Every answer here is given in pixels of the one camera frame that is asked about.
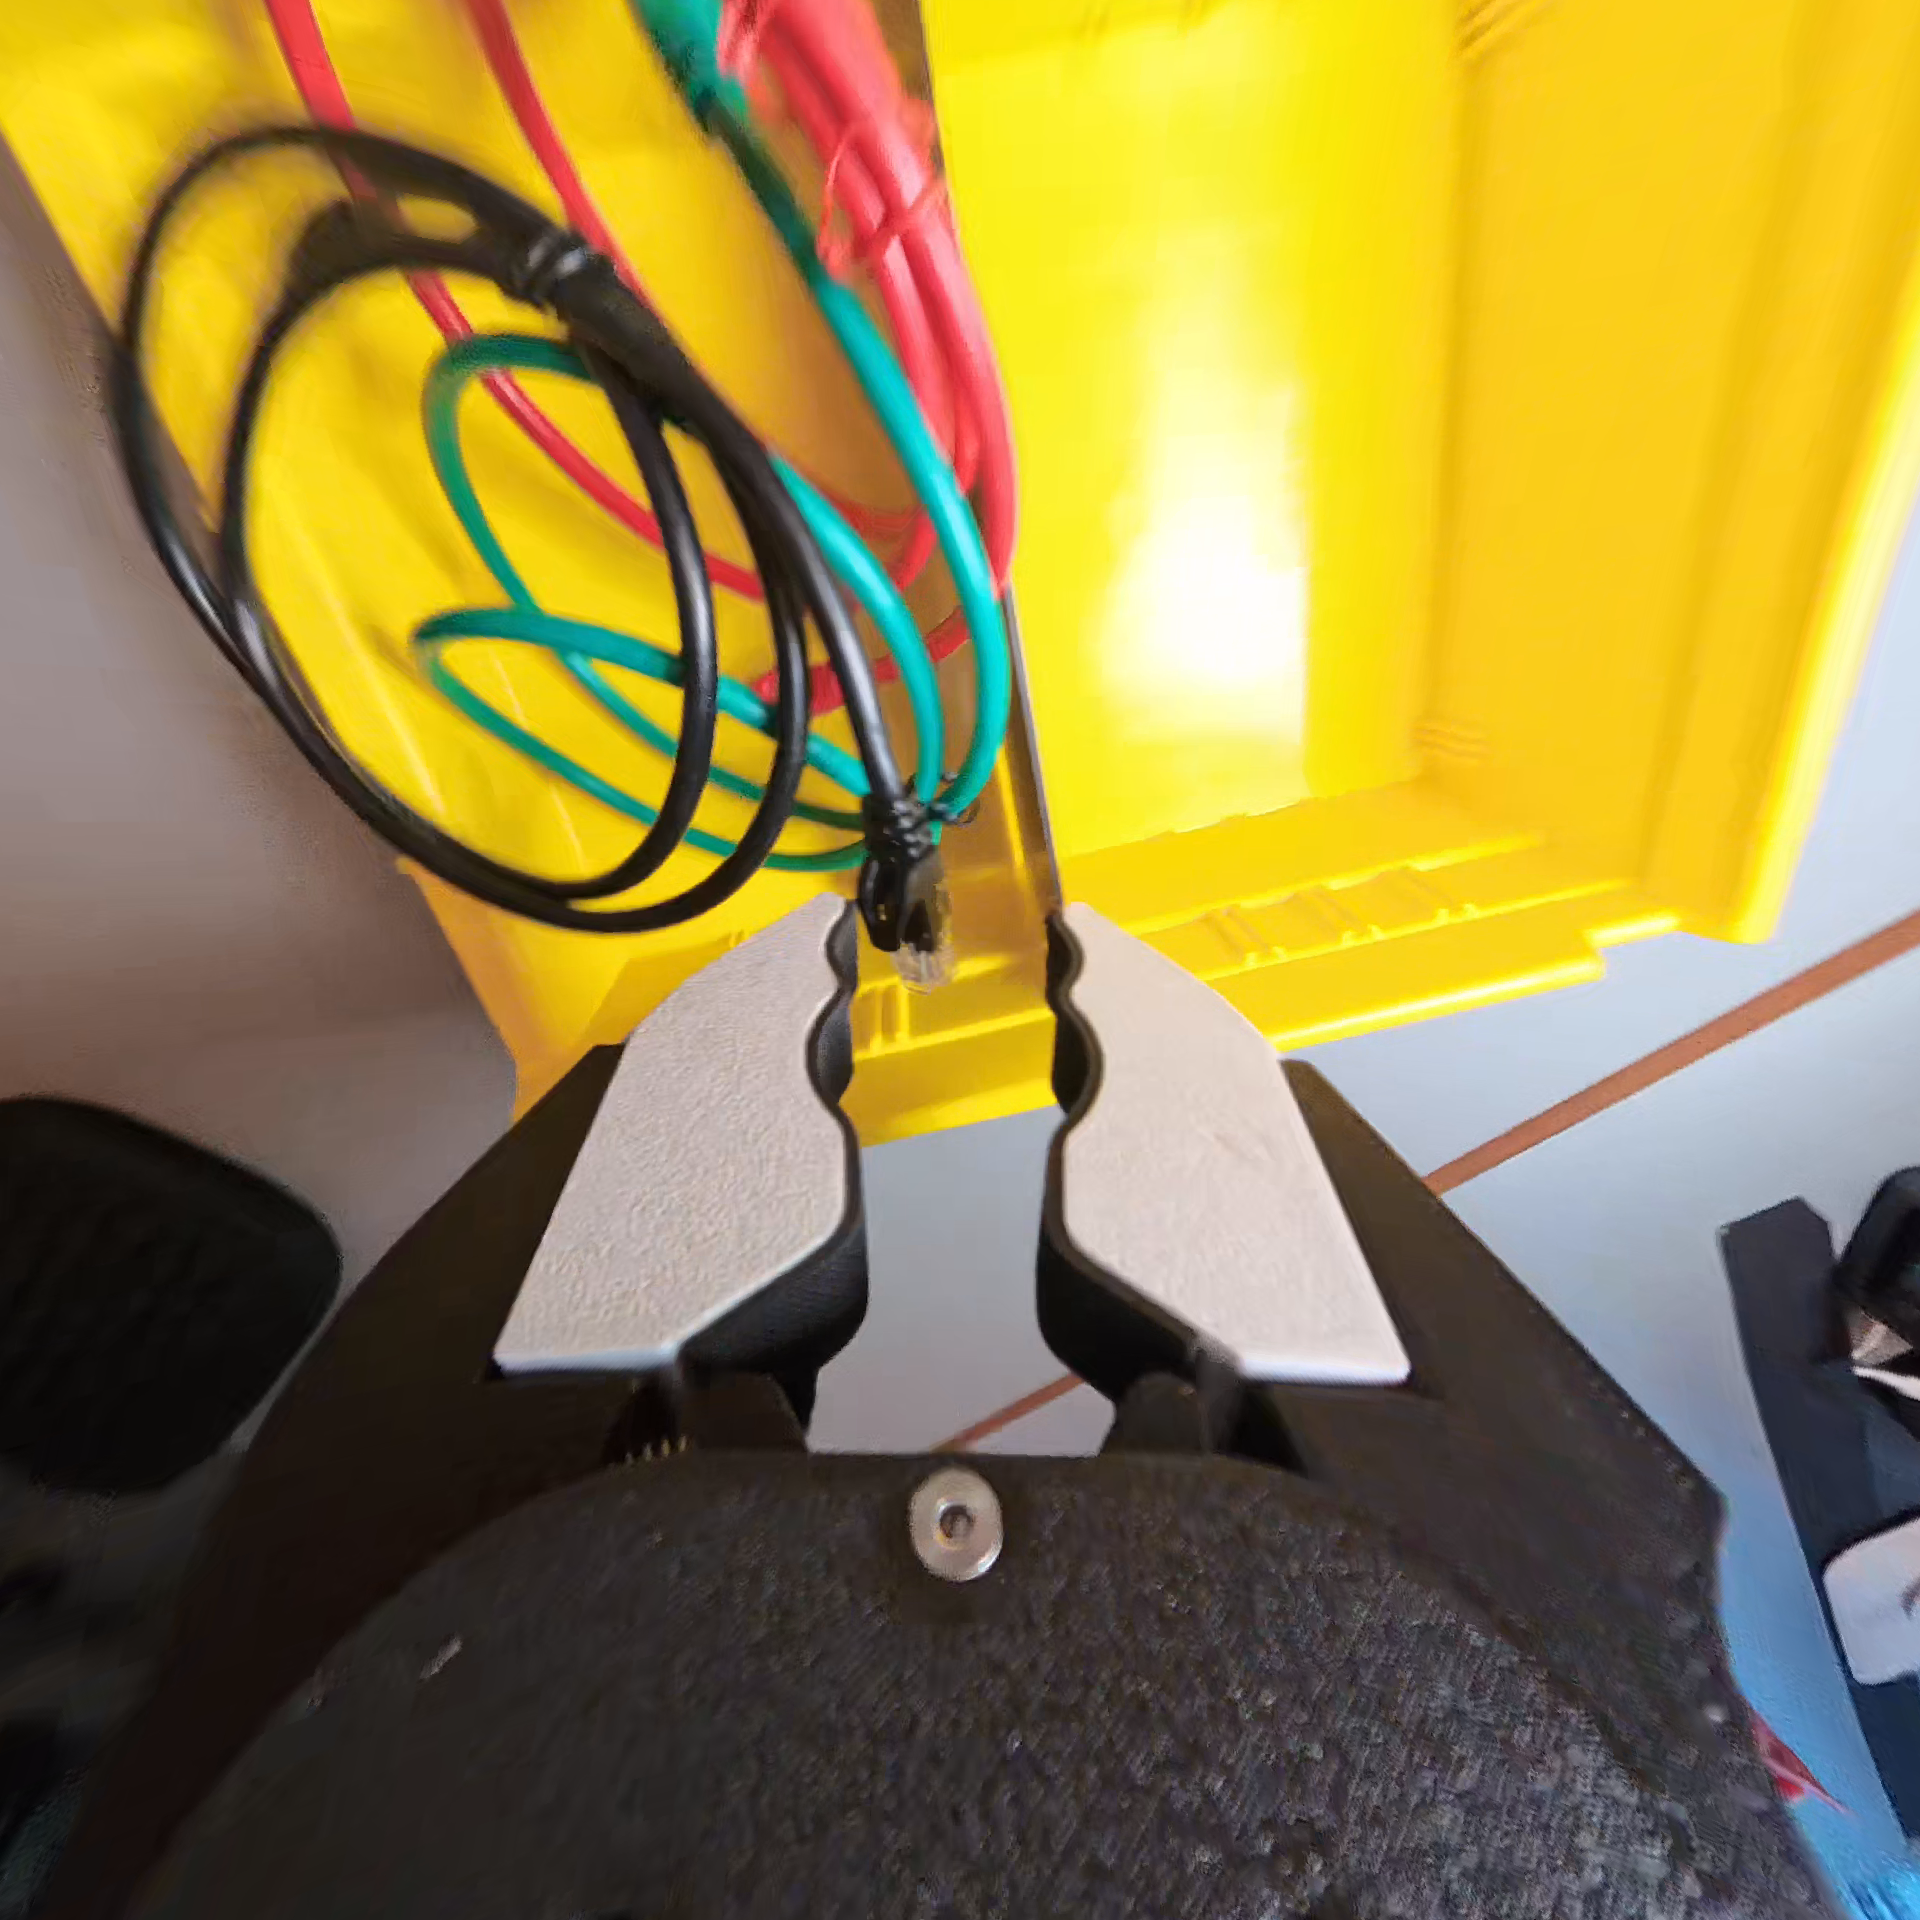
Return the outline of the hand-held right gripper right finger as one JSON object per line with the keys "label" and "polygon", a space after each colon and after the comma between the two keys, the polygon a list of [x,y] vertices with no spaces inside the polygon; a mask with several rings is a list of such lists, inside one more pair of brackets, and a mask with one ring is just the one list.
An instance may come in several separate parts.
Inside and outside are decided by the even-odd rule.
{"label": "hand-held right gripper right finger", "polygon": [[1147,1376],[1404,1384],[1411,1358],[1278,1052],[1085,902],[1047,922],[1037,1319],[1109,1402]]}

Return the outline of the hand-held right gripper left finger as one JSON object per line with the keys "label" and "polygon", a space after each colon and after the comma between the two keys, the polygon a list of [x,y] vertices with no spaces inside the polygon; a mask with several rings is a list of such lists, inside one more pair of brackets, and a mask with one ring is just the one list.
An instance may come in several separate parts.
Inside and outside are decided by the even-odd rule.
{"label": "hand-held right gripper left finger", "polygon": [[870,1298],[854,986],[858,912],[815,895],[631,1030],[496,1335],[503,1376],[762,1376],[811,1416]]}

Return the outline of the yellow plastic storage bin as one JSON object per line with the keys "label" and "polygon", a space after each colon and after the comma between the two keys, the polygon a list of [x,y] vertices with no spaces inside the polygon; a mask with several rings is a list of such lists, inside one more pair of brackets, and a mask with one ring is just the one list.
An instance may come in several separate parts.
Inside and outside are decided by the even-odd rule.
{"label": "yellow plastic storage bin", "polygon": [[[584,219],[971,652],[811,285],[943,215],[1018,463],[1063,895],[1285,1048],[1773,931],[1916,486],[1916,4],[726,4],[791,260],[632,4],[4,4],[4,142],[86,290],[213,136],[349,115]],[[1047,1098],[1003,755],[950,982],[861,957],[870,1140]]]}

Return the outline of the black mesh chair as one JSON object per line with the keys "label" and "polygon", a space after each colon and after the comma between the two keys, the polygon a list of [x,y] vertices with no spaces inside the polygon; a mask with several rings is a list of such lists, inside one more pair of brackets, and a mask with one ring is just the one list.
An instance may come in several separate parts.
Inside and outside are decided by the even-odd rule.
{"label": "black mesh chair", "polygon": [[266,1174],[86,1101],[2,1103],[2,1455],[147,1494],[224,1451],[326,1320],[346,1256]]}

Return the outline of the black boxy device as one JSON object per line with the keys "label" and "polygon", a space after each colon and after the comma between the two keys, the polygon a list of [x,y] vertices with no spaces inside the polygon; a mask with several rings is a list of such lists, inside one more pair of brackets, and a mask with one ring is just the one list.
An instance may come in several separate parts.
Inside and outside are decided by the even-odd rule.
{"label": "black boxy device", "polygon": [[1800,1197],[1719,1229],[1743,1370],[1866,1751],[1917,1836],[1917,1171],[1838,1245]]}

